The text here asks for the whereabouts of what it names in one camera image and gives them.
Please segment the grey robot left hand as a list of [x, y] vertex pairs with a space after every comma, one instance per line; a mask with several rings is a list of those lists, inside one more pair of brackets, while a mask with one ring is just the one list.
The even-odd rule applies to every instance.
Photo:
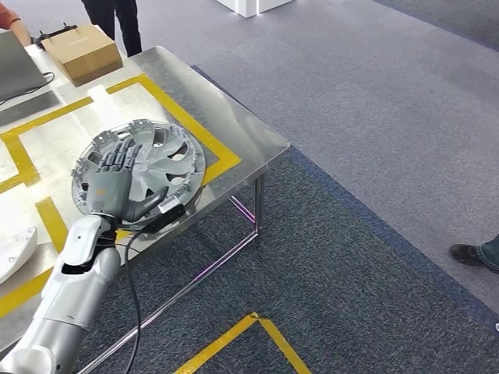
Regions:
[[130, 198], [132, 172], [141, 147], [129, 136], [103, 156], [89, 181], [87, 193], [89, 211], [112, 217], [119, 223], [134, 223], [167, 197], [168, 188], [163, 185], [140, 201]]

